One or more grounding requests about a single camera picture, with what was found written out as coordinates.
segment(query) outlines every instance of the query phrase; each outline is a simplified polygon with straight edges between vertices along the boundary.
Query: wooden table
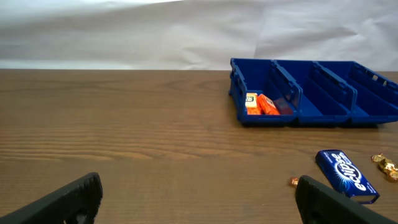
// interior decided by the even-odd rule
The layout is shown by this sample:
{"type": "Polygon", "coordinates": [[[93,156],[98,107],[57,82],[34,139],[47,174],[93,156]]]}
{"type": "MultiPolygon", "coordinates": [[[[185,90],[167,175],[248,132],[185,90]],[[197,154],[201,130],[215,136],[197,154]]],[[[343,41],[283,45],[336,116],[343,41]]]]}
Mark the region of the wooden table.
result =
{"type": "MultiPolygon", "coordinates": [[[[384,73],[398,82],[398,73],[384,73]]],[[[100,174],[96,223],[301,223],[291,176],[342,149],[398,222],[398,184],[370,156],[398,160],[398,123],[378,128],[243,128],[228,72],[0,71],[0,216],[100,174]]]]}

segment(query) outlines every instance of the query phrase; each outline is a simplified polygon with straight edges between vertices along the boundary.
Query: wrinkled white paper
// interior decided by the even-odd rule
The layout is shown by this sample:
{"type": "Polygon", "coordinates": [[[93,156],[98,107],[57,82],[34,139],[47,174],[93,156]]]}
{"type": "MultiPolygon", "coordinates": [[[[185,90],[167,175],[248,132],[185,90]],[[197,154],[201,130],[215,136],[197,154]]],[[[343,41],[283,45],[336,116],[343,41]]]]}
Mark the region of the wrinkled white paper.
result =
{"type": "Polygon", "coordinates": [[[398,70],[398,1],[0,3],[0,68],[229,70],[231,57],[398,70]]]}

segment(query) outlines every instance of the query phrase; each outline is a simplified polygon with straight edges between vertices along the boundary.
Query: white paper sheet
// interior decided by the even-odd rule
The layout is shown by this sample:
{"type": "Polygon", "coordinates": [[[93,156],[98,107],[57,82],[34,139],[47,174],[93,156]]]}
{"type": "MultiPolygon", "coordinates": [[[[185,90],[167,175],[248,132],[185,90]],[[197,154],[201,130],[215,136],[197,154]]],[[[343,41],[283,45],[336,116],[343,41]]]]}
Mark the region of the white paper sheet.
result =
{"type": "Polygon", "coordinates": [[[398,1],[0,3],[0,68],[229,70],[231,57],[398,70],[398,1]]]}

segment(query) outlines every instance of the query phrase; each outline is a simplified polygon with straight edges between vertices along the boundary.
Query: logo on blue package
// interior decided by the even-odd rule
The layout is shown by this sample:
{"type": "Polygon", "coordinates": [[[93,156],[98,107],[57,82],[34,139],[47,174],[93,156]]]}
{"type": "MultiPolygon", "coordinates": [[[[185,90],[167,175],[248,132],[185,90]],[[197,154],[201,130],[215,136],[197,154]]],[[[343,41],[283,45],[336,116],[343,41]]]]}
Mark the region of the logo on blue package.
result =
{"type": "Polygon", "coordinates": [[[331,156],[336,161],[335,172],[341,181],[340,187],[342,187],[342,190],[348,190],[351,185],[354,185],[357,189],[365,191],[366,187],[361,184],[362,174],[352,165],[352,162],[342,152],[339,154],[331,153],[331,156]]]}

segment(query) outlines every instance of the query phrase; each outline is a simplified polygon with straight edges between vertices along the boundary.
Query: blue plastic container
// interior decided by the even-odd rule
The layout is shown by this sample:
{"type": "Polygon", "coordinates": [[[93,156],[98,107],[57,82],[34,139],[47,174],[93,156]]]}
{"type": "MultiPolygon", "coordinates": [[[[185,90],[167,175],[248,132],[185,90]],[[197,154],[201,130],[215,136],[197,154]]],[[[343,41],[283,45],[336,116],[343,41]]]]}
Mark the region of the blue plastic container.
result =
{"type": "Polygon", "coordinates": [[[356,62],[319,62],[358,91],[350,122],[398,121],[398,85],[356,62]]]}
{"type": "Polygon", "coordinates": [[[297,117],[301,88],[273,60],[231,59],[231,88],[238,120],[249,123],[289,123],[297,117]],[[263,93],[272,99],[280,115],[248,115],[246,93],[263,93]]]}
{"type": "Polygon", "coordinates": [[[398,121],[398,85],[356,62],[232,58],[231,66],[229,94],[244,124],[398,121]],[[248,115],[246,93],[265,94],[281,115],[248,115]]]}

